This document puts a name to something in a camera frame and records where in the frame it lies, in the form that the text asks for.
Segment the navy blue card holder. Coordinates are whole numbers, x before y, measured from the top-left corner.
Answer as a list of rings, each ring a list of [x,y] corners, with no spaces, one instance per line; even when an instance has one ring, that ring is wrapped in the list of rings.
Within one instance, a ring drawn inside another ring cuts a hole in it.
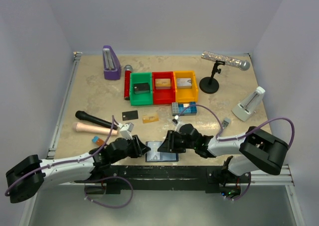
[[[177,153],[164,153],[161,152],[161,156],[162,156],[162,161],[160,162],[178,162],[179,161],[179,157]]]

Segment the gold card from holder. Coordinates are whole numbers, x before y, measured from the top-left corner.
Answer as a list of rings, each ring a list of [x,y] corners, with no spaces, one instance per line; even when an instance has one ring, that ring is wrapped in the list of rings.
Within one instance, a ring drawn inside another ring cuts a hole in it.
[[[142,122],[145,123],[152,123],[152,122],[156,122],[159,121],[159,115],[157,113],[148,113],[148,114],[144,114],[142,116]]]

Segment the black VIP card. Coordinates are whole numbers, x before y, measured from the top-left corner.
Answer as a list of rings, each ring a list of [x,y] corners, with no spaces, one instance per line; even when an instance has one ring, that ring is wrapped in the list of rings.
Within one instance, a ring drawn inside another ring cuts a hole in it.
[[[135,120],[139,118],[139,114],[137,110],[134,111],[128,111],[128,112],[122,112],[122,120],[128,121],[128,120]]]

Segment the silver VIP card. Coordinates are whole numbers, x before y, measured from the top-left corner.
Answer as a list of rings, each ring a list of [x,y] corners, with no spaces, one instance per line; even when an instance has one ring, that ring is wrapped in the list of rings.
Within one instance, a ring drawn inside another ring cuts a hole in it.
[[[149,141],[147,146],[151,149],[146,154],[146,162],[160,162],[162,161],[161,153],[158,152],[158,148],[161,146],[161,141]]]

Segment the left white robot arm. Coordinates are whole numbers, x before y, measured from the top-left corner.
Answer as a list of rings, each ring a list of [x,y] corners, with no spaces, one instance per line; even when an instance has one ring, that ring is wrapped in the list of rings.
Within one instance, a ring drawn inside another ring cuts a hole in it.
[[[112,164],[127,157],[142,157],[149,151],[150,148],[133,135],[131,139],[120,137],[111,143],[104,142],[100,147],[75,157],[47,160],[36,154],[30,155],[6,172],[4,194],[15,204],[51,186],[72,181],[98,182]]]

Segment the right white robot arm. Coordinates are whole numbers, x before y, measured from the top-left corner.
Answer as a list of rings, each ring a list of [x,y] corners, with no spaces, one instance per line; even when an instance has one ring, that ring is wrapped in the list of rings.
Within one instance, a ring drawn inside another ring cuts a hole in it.
[[[158,152],[180,154],[187,149],[193,149],[202,158],[237,155],[227,160],[222,170],[223,179],[234,182],[239,176],[256,170],[279,175],[289,146],[283,140],[255,126],[231,138],[217,138],[199,133],[192,124],[184,124],[175,131],[167,132]]]

